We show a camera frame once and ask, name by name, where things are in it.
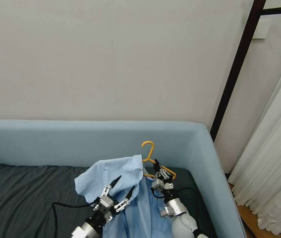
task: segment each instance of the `black cable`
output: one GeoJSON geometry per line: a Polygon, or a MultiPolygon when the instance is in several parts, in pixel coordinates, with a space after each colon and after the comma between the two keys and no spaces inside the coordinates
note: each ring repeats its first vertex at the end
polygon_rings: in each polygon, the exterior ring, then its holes
{"type": "Polygon", "coordinates": [[[175,192],[178,193],[178,192],[181,192],[181,191],[184,191],[184,190],[192,190],[194,192],[194,196],[195,196],[195,199],[196,199],[196,206],[195,206],[195,220],[196,220],[196,225],[198,227],[199,226],[199,220],[198,220],[198,206],[199,206],[199,202],[198,202],[198,196],[197,196],[197,193],[196,191],[192,188],[192,187],[183,187],[183,188],[180,188],[178,190],[176,190],[175,192]]]}
{"type": "Polygon", "coordinates": [[[153,188],[151,189],[151,192],[152,192],[152,194],[153,194],[153,196],[154,196],[155,198],[159,198],[159,199],[160,199],[160,198],[165,198],[164,196],[162,196],[162,197],[156,196],[156,195],[155,195],[155,190],[154,190],[153,188]]]}
{"type": "Polygon", "coordinates": [[[54,202],[52,203],[52,210],[53,210],[53,215],[55,217],[55,238],[57,238],[57,216],[56,216],[56,207],[55,205],[59,205],[62,207],[68,207],[68,208],[82,208],[82,207],[88,207],[94,203],[96,203],[98,201],[98,199],[96,198],[92,203],[87,203],[84,205],[78,205],[78,206],[74,206],[74,205],[68,205],[68,204],[64,204],[64,203],[60,203],[60,202],[54,202]]]}

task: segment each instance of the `dark gray bed sheet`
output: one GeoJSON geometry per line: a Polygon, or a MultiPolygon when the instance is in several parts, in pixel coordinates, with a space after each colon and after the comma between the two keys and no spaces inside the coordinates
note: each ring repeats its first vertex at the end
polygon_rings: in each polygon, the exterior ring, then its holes
{"type": "MultiPolygon", "coordinates": [[[[82,205],[86,201],[75,192],[74,178],[86,168],[68,166],[8,166],[0,165],[0,238],[53,238],[53,202],[82,205]]],[[[177,173],[176,189],[181,201],[196,218],[210,238],[216,237],[211,219],[198,188],[187,170],[172,169],[177,173]]],[[[75,227],[83,224],[91,209],[56,206],[58,238],[69,238],[75,227]]]]}

